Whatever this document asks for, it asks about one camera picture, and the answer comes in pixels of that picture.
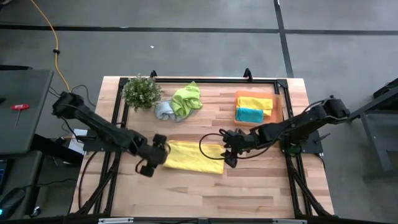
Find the white paper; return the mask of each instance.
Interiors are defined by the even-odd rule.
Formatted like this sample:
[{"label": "white paper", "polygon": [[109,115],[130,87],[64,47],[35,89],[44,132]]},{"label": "white paper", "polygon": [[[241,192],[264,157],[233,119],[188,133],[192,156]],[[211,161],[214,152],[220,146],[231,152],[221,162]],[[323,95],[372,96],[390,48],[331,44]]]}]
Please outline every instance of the white paper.
[{"label": "white paper", "polygon": [[[75,134],[77,136],[86,136],[87,135],[87,130],[75,129],[73,131],[75,132]],[[83,151],[83,146],[84,146],[84,144],[77,142],[77,140],[74,137],[70,140],[69,148],[71,150],[73,150],[75,152],[79,152],[82,155],[86,155],[87,152]]]}]

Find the orange tray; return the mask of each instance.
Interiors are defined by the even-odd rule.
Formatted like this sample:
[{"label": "orange tray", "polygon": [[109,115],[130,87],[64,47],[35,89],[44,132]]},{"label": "orange tray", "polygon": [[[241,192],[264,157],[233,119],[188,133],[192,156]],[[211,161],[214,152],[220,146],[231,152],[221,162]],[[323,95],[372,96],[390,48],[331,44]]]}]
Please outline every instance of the orange tray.
[{"label": "orange tray", "polygon": [[248,96],[262,99],[272,99],[272,111],[271,116],[265,116],[263,124],[267,123],[279,123],[283,121],[283,111],[282,111],[282,100],[280,99],[280,95],[272,94],[272,93],[261,93],[261,92],[251,92],[251,91],[237,91],[235,94],[235,112],[234,112],[234,122],[238,125],[243,126],[259,126],[260,123],[252,123],[252,122],[244,122],[236,120],[236,105],[238,103],[238,97],[240,96]]}]

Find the light blue towel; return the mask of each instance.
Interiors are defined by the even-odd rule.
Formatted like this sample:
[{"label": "light blue towel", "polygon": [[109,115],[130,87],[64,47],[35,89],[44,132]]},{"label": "light blue towel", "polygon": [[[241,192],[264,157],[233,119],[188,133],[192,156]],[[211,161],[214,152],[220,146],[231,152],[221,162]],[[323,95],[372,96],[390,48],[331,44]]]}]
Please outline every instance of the light blue towel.
[{"label": "light blue towel", "polygon": [[[188,116],[190,116],[193,113],[193,111],[194,110],[191,110],[189,112]],[[181,116],[175,115],[173,109],[170,106],[170,100],[158,103],[155,106],[155,115],[156,115],[157,118],[159,118],[159,119],[161,119],[163,121],[171,119],[171,120],[173,120],[175,122],[181,122],[181,121],[183,121],[185,119],[185,118],[183,118]]]},{"label": "light blue towel", "polygon": [[264,113],[262,110],[236,108],[236,120],[244,122],[262,123],[264,120]]}]

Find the folded towel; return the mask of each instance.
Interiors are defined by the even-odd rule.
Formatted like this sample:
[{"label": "folded towel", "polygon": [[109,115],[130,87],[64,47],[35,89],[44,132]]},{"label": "folded towel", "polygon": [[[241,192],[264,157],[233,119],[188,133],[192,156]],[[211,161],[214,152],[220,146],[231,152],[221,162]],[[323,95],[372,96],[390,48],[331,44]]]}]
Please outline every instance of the folded towel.
[{"label": "folded towel", "polygon": [[244,122],[262,123],[264,114],[262,110],[249,108],[236,108],[236,120]]},{"label": "folded towel", "polygon": [[177,115],[175,115],[172,107],[170,106],[170,102],[171,102],[170,100],[163,101],[163,102],[158,103],[155,106],[155,115],[157,118],[159,118],[163,121],[171,119],[175,122],[180,122],[180,121],[183,121],[185,118],[187,118],[189,115],[191,115],[193,113],[193,110],[191,110],[191,112],[185,118],[183,118],[181,116],[177,116]]},{"label": "folded towel", "polygon": [[[168,144],[171,151],[163,166],[213,174],[222,174],[224,172],[224,160],[206,158],[199,151],[199,143],[171,140]],[[225,152],[223,146],[215,144],[202,144],[201,148],[206,155],[215,158],[221,158],[220,154]]]},{"label": "folded towel", "polygon": [[264,116],[271,116],[273,104],[272,99],[240,96],[238,97],[237,107],[263,110]]},{"label": "folded towel", "polygon": [[177,90],[171,101],[171,107],[177,116],[186,118],[192,109],[200,109],[200,90],[195,82]]}]

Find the yellow cable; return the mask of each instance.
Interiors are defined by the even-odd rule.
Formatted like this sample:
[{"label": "yellow cable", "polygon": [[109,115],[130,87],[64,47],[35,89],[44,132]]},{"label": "yellow cable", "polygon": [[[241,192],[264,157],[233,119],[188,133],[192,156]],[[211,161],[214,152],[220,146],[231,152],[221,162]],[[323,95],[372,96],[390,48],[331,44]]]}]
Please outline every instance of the yellow cable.
[{"label": "yellow cable", "polygon": [[[33,3],[33,5],[36,7],[36,9],[41,13],[41,15],[44,17],[44,19],[45,19],[45,20],[47,21],[47,23],[49,24],[49,26],[50,26],[50,28],[51,28],[53,34],[54,34],[54,37],[55,37],[55,50],[58,51],[58,50],[59,50],[59,49],[58,49],[58,37],[57,37],[57,34],[55,33],[55,30],[54,30],[54,28],[52,27],[52,25],[51,25],[49,19],[47,18],[47,16],[45,16],[45,14],[44,14],[44,13],[42,12],[42,10],[38,7],[38,5],[36,5],[36,3],[34,2],[34,0],[30,0],[30,1]],[[64,82],[65,85],[67,86],[68,91],[70,92],[68,82],[67,82],[66,79],[63,77],[63,75],[62,75],[60,69],[58,68],[58,53],[55,53],[55,69],[57,69],[58,74],[61,76],[63,82]]]}]

